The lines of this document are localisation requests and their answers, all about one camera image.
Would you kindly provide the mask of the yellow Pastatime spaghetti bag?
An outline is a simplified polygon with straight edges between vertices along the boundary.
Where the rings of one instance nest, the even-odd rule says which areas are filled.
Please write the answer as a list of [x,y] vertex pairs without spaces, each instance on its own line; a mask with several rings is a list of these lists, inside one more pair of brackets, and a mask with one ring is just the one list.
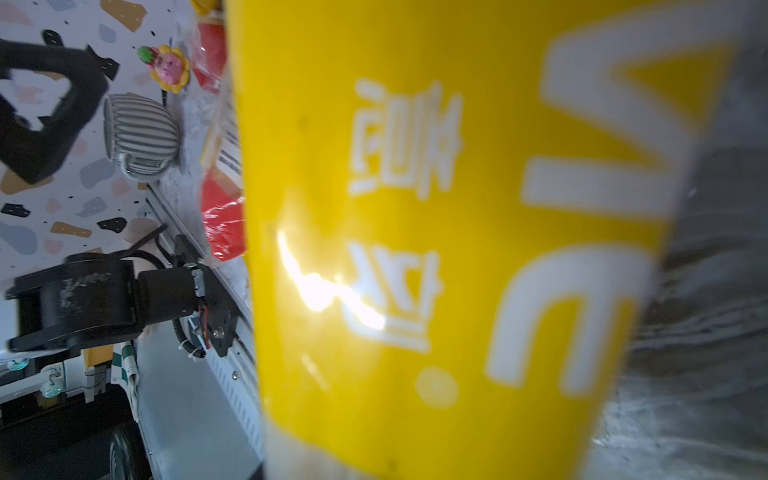
[[754,1],[230,1],[268,479],[571,479]]

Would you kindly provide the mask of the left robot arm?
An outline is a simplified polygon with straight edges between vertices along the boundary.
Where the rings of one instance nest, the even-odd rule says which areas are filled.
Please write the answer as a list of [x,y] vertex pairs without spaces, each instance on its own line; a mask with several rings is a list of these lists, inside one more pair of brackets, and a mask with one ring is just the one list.
[[[171,114],[157,101],[110,93],[89,52],[3,41],[1,72],[13,70],[52,72],[70,84],[39,130],[26,125],[11,103],[1,105],[1,160],[25,182],[54,175],[96,114],[104,118],[107,158],[125,176],[150,182],[177,159],[181,131]],[[15,321],[1,342],[2,363],[128,342],[149,325],[179,325],[192,315],[201,318],[199,340],[182,338],[182,347],[196,358],[208,349],[225,356],[243,312],[224,281],[184,236],[165,259],[144,246],[138,241],[112,253],[78,253],[15,278],[4,295]]]

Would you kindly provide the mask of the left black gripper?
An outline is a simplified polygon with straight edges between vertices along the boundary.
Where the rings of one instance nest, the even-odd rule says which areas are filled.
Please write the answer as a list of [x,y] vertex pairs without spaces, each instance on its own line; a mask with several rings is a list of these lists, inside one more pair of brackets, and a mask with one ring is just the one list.
[[24,125],[16,108],[1,99],[1,162],[34,184],[61,168],[80,131],[96,114],[119,64],[98,56],[91,47],[78,50],[3,40],[1,77],[8,79],[13,70],[57,73],[70,82],[40,130]]

